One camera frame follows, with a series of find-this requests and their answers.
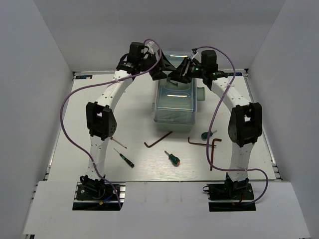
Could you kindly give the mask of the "green plastic toolbox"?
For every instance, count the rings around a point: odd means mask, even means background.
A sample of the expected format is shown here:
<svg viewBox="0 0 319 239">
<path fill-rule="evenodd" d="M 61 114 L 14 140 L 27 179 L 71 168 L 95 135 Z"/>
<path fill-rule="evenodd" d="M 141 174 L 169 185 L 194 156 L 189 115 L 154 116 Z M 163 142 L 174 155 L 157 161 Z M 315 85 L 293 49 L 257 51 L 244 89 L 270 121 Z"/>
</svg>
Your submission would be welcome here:
<svg viewBox="0 0 319 239">
<path fill-rule="evenodd" d="M 153 103 L 153 121 L 157 130 L 190 132 L 196 123 L 197 101 L 205 100 L 205 89 L 197 87 L 197 81 L 180 83 L 172 80 L 164 71 L 165 78 L 156 81 Z"/>
</svg>

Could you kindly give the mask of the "thin brown hex key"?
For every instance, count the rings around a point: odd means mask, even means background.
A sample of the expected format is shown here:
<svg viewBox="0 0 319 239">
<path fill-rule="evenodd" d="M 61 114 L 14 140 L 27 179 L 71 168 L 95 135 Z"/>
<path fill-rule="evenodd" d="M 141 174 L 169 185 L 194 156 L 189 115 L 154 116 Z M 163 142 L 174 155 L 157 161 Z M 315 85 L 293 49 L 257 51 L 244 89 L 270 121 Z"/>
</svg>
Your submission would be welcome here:
<svg viewBox="0 0 319 239">
<path fill-rule="evenodd" d="M 205 146 L 205 147 L 206 147 L 206 143 L 192 142 L 192 141 L 190 141 L 190 137 L 187 138 L 187 142 L 188 142 L 189 144 L 191 144 L 191 145 Z M 209 145 L 209 147 L 216 148 L 216 145 L 211 144 L 211 145 Z"/>
</svg>

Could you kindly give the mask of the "medium brown hex key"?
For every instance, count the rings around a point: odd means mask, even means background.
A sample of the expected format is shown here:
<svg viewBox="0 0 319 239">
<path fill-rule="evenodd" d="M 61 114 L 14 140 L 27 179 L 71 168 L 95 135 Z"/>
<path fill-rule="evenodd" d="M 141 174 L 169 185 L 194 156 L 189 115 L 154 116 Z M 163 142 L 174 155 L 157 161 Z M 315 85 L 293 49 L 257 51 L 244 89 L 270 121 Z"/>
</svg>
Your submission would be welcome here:
<svg viewBox="0 0 319 239">
<path fill-rule="evenodd" d="M 146 142 L 144 142 L 144 145 L 147 148 L 152 148 L 153 146 L 155 146 L 156 144 L 158 144 L 159 142 L 161 142 L 163 139 L 167 138 L 171 134 L 172 134 L 172 131 L 168 132 L 167 134 L 165 134 L 164 136 L 162 136 L 161 138 L 159 138 L 158 140 L 156 140 L 152 144 L 147 144 Z"/>
</svg>

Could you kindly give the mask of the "slim black green screwdriver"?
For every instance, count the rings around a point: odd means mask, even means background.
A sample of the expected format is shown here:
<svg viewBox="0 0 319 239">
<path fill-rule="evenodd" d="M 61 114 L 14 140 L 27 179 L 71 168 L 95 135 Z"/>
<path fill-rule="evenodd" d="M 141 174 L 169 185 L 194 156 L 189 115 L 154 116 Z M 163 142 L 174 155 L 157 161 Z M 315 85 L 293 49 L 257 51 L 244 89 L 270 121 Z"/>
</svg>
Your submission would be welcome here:
<svg viewBox="0 0 319 239">
<path fill-rule="evenodd" d="M 119 156 L 131 167 L 134 168 L 134 163 L 132 163 L 128 158 L 126 158 L 122 153 L 118 152 L 115 148 L 114 150 L 119 154 Z"/>
</svg>

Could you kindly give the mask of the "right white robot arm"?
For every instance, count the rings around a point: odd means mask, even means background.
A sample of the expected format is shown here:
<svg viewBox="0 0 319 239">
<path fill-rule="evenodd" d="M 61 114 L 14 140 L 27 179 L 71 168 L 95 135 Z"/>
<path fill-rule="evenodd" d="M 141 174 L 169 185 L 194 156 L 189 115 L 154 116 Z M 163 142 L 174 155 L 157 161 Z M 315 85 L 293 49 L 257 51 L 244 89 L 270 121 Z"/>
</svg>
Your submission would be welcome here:
<svg viewBox="0 0 319 239">
<path fill-rule="evenodd" d="M 232 141 L 232 156 L 226 173 L 225 192 L 232 199 L 238 198 L 248 186 L 250 154 L 262 134 L 262 106 L 245 99 L 232 87 L 232 80 L 222 81 L 228 74 L 218 69 L 214 50 L 202 51 L 200 61 L 184 58 L 168 76 L 181 83 L 189 83 L 193 78 L 202 79 L 204 85 L 220 98 L 220 103 L 229 109 L 228 135 Z"/>
</svg>

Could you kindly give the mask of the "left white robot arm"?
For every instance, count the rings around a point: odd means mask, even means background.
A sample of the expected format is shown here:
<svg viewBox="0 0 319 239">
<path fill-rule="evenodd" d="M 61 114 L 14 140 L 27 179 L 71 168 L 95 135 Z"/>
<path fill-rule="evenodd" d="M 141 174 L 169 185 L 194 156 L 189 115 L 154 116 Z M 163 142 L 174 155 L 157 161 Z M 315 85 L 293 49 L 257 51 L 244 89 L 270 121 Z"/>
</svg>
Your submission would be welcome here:
<svg viewBox="0 0 319 239">
<path fill-rule="evenodd" d="M 86 152 L 89 163 L 86 174 L 80 177 L 80 182 L 95 199 L 105 194 L 104 164 L 108 142 L 117 128 L 114 116 L 117 102 L 135 77 L 149 73 L 155 79 L 165 66 L 161 48 L 155 52 L 153 44 L 152 41 L 132 42 L 129 52 L 119 60 L 110 86 L 95 102 L 88 102 L 86 105 L 90 151 Z"/>
</svg>

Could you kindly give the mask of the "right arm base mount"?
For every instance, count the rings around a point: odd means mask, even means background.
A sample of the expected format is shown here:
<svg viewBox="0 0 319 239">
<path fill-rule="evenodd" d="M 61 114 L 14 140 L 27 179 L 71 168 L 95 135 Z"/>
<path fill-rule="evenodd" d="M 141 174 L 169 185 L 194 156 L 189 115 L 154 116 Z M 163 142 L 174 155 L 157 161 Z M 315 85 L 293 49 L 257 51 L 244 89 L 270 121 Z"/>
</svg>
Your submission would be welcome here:
<svg viewBox="0 0 319 239">
<path fill-rule="evenodd" d="M 235 191 L 227 183 L 207 184 L 203 192 L 208 194 L 210 212 L 252 212 L 256 211 L 255 199 L 250 183 Z"/>
</svg>

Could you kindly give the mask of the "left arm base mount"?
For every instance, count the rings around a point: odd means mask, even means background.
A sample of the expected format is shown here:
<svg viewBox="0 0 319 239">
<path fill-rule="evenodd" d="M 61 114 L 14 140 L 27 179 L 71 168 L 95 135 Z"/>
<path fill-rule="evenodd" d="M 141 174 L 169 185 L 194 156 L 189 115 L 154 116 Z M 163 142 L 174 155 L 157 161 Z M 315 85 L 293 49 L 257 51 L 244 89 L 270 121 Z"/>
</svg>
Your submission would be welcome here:
<svg viewBox="0 0 319 239">
<path fill-rule="evenodd" d="M 125 200 L 124 183 L 110 185 L 102 179 L 81 176 L 77 183 L 74 211 L 119 211 Z"/>
</svg>

